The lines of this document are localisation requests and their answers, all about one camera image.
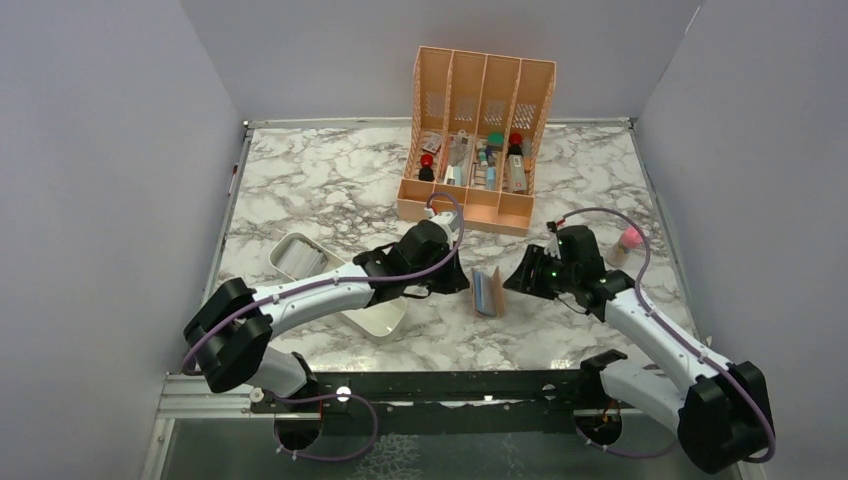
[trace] white box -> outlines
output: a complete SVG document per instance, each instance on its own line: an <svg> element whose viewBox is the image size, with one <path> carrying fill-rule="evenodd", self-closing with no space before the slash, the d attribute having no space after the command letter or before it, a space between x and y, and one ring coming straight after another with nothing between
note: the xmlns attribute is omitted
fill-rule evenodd
<svg viewBox="0 0 848 480"><path fill-rule="evenodd" d="M288 244L295 239L307 243L313 248L324 252L324 255L327 256L327 265L324 267L325 272L338 268L346 263L323 246L315 243L306 235L303 235L302 233L290 233L280 240L280 243L271 250L271 254L268 256L268 261L271 262L271 267L279 272L280 278L282 278L285 283L290 283L294 281L294 279L277 268L277 262L280 260L283 252L285 252L288 248ZM347 310L334 315L352 326L354 329L358 330L372 342L384 344L397 337L401 323L406 316L406 310L406 300L403 298L396 298L390 302L374 305L367 309Z"/></svg>

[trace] white wall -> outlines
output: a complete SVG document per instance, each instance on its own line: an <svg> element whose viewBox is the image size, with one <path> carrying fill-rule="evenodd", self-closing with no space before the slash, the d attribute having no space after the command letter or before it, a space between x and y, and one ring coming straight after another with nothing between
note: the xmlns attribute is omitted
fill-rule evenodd
<svg viewBox="0 0 848 480"><path fill-rule="evenodd" d="M706 0L637 124L698 330L766 374L769 478L845 476L848 3Z"/></svg>
<svg viewBox="0 0 848 480"><path fill-rule="evenodd" d="M701 0L182 0L250 120L412 114L418 46L558 62L551 117L641 113Z"/></svg>
<svg viewBox="0 0 848 480"><path fill-rule="evenodd" d="M138 476L241 135L176 0L3 2L0 476Z"/></svg>

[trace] small tube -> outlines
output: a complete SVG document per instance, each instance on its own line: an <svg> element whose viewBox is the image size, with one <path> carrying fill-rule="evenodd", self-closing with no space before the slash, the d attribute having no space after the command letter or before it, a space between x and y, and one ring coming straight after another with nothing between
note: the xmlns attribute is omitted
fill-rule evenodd
<svg viewBox="0 0 848 480"><path fill-rule="evenodd" d="M620 268L630 258L630 251L642 244L642 237L633 227L627 227L605 256L611 267Z"/></svg>

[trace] marble surface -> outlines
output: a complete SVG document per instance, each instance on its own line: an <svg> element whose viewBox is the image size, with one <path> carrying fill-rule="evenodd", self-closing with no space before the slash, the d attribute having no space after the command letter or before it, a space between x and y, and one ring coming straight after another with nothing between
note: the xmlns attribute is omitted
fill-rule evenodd
<svg viewBox="0 0 848 480"><path fill-rule="evenodd" d="M409 127L260 129L253 137L238 191L218 281L241 276L248 285L278 282L268 254L289 232L301 232L344 259L392 242L412 226L399 221L395 200L410 141ZM536 174L536 206L527 238L469 232L460 257L470 276L477 267L509 275L528 242L545 244L544 223L579 207L617 208L652 239L645 290L692 331L634 152L622 127L549 126ZM569 219L595 232L602 249L624 227L605 214ZM635 276L644 259L631 255ZM409 300L398 338L375 345L339 320L326 318L272 342L297 351L318 371L422 371L576 368L610 348L649 363L617 331L559 302L506 293L507 315L475 317L470 293Z"/></svg>

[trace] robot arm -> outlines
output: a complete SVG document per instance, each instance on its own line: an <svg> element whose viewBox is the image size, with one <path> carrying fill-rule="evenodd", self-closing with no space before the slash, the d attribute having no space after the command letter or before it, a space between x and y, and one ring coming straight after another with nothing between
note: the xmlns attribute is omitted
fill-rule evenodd
<svg viewBox="0 0 848 480"><path fill-rule="evenodd" d="M613 355L602 356L603 362L581 364L581 370L595 375L596 389L642 410L675 432L683 450L704 471L715 473L766 448L763 425L722 375L729 374L741 385L773 429L762 372L750 362L733 364L698 342L658 311L644 293L643 305L632 278L620 270L605 269L589 228L578 225L552 230L555 236L546 248L527 247L504 288L547 299L573 295L587 313L627 336L666 375L659 377L613 351L608 352ZM681 340L696 346L698 354L684 348ZM714 366L724 372L717 372Z"/></svg>
<svg viewBox="0 0 848 480"><path fill-rule="evenodd" d="M309 367L299 355L267 348L270 340L335 312L393 300L409 286L446 294L468 288L458 255L433 269L451 252L458 225L456 212L440 213L394 244L293 283L250 289L241 278L228 280L183 331L194 352L189 357L196 358L212 392L248 384L290 397L306 385ZM232 321L234 315L238 320Z"/></svg>

